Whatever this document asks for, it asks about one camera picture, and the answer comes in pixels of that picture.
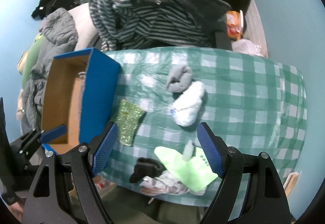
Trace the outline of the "light green sock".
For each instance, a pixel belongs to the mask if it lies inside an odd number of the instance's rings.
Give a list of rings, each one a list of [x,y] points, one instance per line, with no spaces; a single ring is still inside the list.
[[[166,169],[188,189],[198,193],[218,178],[210,168],[203,149],[189,140],[180,153],[175,149],[158,146],[154,154]]]

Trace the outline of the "black sock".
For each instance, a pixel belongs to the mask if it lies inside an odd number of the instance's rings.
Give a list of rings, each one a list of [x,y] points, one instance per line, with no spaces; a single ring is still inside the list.
[[[133,174],[129,178],[130,183],[138,183],[144,177],[159,177],[166,167],[158,160],[139,157],[133,169]]]

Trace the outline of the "green glitter sponge cloth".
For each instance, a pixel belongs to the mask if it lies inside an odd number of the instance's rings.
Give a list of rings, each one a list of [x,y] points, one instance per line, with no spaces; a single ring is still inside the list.
[[[140,106],[122,99],[111,118],[118,127],[118,141],[125,145],[132,147],[135,138],[135,132],[139,126],[141,118],[145,115],[146,111]]]

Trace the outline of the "white patterned cloth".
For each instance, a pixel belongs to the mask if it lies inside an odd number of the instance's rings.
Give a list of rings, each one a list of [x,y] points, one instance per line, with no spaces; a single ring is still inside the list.
[[[205,187],[198,192],[194,192],[187,188],[167,170],[165,170],[159,177],[151,178],[145,176],[139,186],[141,193],[148,196],[157,196],[161,194],[180,196],[187,193],[202,196],[207,189]]]

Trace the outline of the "white sock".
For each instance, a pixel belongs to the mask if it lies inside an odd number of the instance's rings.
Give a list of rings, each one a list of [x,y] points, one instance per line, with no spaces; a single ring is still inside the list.
[[[201,81],[195,81],[174,101],[170,113],[177,125],[189,127],[194,124],[205,92],[204,84]]]

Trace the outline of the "grey sock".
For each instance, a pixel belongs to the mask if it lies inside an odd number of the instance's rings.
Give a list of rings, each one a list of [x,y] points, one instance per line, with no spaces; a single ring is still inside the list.
[[[182,93],[192,83],[192,69],[188,65],[174,66],[166,81],[166,88],[171,93]]]

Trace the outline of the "blue cardboard box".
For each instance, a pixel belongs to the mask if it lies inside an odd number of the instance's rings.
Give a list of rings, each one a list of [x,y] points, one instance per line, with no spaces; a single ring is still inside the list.
[[[102,133],[111,117],[120,64],[95,48],[55,56],[43,99],[41,129],[65,125],[65,135],[43,143],[64,154]]]

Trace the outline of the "green checkered plastic tablecloth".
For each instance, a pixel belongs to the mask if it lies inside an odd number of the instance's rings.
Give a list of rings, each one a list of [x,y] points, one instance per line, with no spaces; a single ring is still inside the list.
[[[282,181],[295,170],[303,148],[306,92],[302,74],[293,66],[259,56],[212,48],[163,47],[110,51],[122,68],[115,101],[125,99],[145,111],[132,147],[117,143],[102,176],[138,192],[129,178],[139,157],[154,157],[158,146],[183,151],[197,141],[196,127],[182,128],[173,121],[173,95],[167,75],[176,65],[192,69],[204,84],[198,122],[240,152],[271,157]]]

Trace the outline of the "green plush toy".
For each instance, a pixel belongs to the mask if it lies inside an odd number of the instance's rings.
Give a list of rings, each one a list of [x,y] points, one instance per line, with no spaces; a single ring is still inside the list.
[[[41,33],[39,33],[30,48],[22,55],[20,58],[17,70],[20,75],[22,75],[22,89],[24,89],[26,82],[28,81],[30,77],[30,71],[33,68],[33,66],[36,64],[37,59],[39,57],[40,47],[43,43],[43,36]]]

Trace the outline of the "grey puffer jacket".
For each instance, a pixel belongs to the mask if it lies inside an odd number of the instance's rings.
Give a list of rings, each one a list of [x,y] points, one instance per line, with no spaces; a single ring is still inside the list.
[[[76,47],[78,33],[72,15],[64,8],[49,14],[40,28],[42,43],[36,64],[31,68],[22,95],[22,132],[40,130],[43,99],[49,71],[55,56]]]

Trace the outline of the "striped grey sweater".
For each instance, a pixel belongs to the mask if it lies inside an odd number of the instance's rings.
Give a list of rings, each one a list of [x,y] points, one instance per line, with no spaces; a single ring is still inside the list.
[[[164,44],[214,46],[213,37],[179,5],[136,6],[131,0],[89,0],[89,11],[102,51],[148,49]]]

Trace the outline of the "black clothes pile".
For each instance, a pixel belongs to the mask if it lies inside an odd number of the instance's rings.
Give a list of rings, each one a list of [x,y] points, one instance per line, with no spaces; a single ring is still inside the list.
[[[40,0],[31,17],[33,19],[44,19],[59,8],[69,11],[78,5],[74,0]]]

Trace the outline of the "orange snack package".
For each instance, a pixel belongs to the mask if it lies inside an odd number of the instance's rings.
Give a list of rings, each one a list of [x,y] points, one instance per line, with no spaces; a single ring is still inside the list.
[[[232,40],[240,40],[244,29],[244,15],[242,10],[228,11],[226,13],[227,35]]]

